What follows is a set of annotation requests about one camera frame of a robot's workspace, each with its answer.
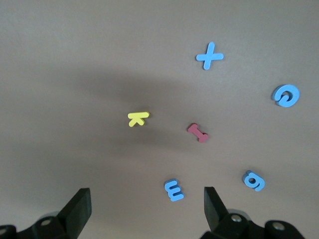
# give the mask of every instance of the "metal bolt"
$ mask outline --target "metal bolt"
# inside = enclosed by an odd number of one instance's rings
[[[41,226],[46,226],[46,225],[49,225],[51,222],[51,219],[48,219],[48,220],[44,220],[42,223],[41,223]]]
[[[239,222],[241,222],[241,217],[236,215],[236,214],[234,214],[234,215],[231,216],[231,220],[233,220],[236,223],[239,223]]]
[[[273,223],[273,227],[280,231],[283,231],[285,229],[285,226],[278,222]]]
[[[6,233],[6,229],[0,229],[0,236]]]

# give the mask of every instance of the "blue letter x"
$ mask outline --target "blue letter x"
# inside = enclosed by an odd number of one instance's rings
[[[197,61],[204,61],[204,70],[209,70],[211,61],[222,60],[224,55],[222,53],[214,54],[215,43],[210,42],[208,44],[206,54],[199,54],[196,56]]]

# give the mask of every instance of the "blue foam letter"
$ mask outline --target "blue foam letter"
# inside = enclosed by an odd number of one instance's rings
[[[177,184],[177,179],[173,178],[165,182],[164,188],[168,193],[168,196],[172,202],[181,200],[184,198],[184,194],[180,191],[180,187]]]
[[[261,191],[265,187],[265,181],[257,175],[256,173],[248,170],[246,174],[243,176],[243,181],[247,185],[247,187],[255,189],[256,192]]]
[[[276,101],[276,104],[282,107],[293,106],[299,99],[299,90],[296,86],[293,85],[282,85],[275,89],[273,93],[273,100]]]

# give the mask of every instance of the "gray surface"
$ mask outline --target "gray surface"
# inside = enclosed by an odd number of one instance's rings
[[[90,187],[81,239],[196,239],[214,186],[257,224],[317,239],[318,28],[317,0],[1,1],[0,225],[22,230]],[[204,71],[209,41],[225,58]],[[281,84],[301,92],[291,108],[271,100]]]

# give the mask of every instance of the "screw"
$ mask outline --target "screw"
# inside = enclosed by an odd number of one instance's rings
[[[46,226],[46,225],[49,225],[51,222],[51,219],[48,219],[48,220],[44,220],[42,223],[41,223],[41,226]]]
[[[278,222],[273,223],[273,227],[274,227],[275,229],[277,229],[277,230],[280,230],[280,231],[285,230],[285,226],[282,225],[281,223],[278,223]]]
[[[0,229],[0,236],[6,233],[6,229]]]
[[[239,223],[239,222],[241,222],[241,217],[236,215],[236,214],[234,214],[234,215],[231,216],[231,220],[233,220],[236,223]]]

